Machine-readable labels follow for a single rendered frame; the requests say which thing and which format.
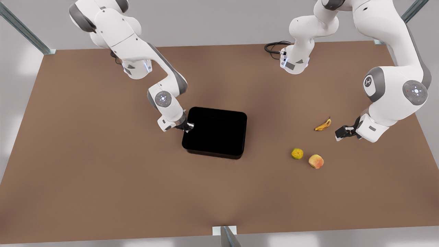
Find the yellow banana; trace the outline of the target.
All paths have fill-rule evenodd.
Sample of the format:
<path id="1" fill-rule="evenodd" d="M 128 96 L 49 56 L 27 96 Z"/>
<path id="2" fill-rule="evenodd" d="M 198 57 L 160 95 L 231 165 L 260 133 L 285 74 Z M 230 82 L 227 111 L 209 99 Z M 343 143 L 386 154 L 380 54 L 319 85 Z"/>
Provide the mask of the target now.
<path id="1" fill-rule="evenodd" d="M 329 117 L 323 124 L 314 128 L 314 131 L 323 131 L 331 125 L 331 118 Z"/>

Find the black rectangular tray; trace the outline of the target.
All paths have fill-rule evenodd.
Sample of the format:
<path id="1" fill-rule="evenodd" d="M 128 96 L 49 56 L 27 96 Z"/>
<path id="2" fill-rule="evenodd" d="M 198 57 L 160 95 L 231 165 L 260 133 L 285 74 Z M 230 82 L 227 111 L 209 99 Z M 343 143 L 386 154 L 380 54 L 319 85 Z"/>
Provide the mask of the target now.
<path id="1" fill-rule="evenodd" d="M 242 157 L 246 142 L 247 115 L 241 111 L 193 107 L 188 122 L 194 127 L 182 136 L 182 147 L 192 154 Z"/>

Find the yellow-red peach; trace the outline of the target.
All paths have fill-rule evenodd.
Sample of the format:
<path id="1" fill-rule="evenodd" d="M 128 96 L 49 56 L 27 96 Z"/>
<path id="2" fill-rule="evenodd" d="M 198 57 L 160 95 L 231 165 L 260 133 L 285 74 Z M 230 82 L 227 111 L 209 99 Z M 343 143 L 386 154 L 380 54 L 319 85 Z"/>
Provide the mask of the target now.
<path id="1" fill-rule="evenodd" d="M 324 164 L 324 159 L 317 154 L 310 156 L 308 163 L 315 169 L 320 169 Z"/>

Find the silver frame post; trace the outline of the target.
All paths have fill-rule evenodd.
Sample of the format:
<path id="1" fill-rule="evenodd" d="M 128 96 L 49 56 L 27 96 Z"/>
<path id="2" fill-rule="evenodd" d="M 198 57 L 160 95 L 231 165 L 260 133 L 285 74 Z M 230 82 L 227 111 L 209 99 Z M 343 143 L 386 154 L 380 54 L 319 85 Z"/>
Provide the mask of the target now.
<path id="1" fill-rule="evenodd" d="M 392 0 L 393 5 L 401 19 L 408 24 L 425 5 L 435 0 Z"/>
<path id="2" fill-rule="evenodd" d="M 221 237 L 221 247 L 242 247 L 238 241 L 236 226 L 213 226 L 213 236 Z"/>
<path id="3" fill-rule="evenodd" d="M 0 2 L 0 16 L 3 17 L 12 27 L 36 47 L 43 55 L 54 55 L 56 49 L 50 49 L 39 39 L 25 24 L 23 24 L 15 14 L 13 14 L 2 2 Z"/>

